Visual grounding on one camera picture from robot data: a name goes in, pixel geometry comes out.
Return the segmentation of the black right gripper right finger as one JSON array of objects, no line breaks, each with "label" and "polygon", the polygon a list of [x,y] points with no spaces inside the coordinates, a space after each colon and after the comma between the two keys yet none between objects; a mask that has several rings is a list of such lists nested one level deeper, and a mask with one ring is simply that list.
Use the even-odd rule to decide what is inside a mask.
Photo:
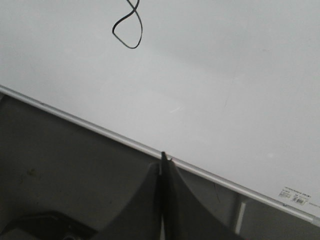
[{"label": "black right gripper right finger", "polygon": [[166,153],[161,153],[161,202],[166,240],[241,240],[196,198]]}]

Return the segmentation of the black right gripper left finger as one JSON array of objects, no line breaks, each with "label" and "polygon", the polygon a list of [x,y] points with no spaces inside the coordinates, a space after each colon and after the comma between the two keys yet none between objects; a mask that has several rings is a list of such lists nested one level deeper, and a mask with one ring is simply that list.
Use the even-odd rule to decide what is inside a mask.
[{"label": "black right gripper left finger", "polygon": [[160,166],[152,163],[128,204],[95,240],[159,240],[161,236]]}]

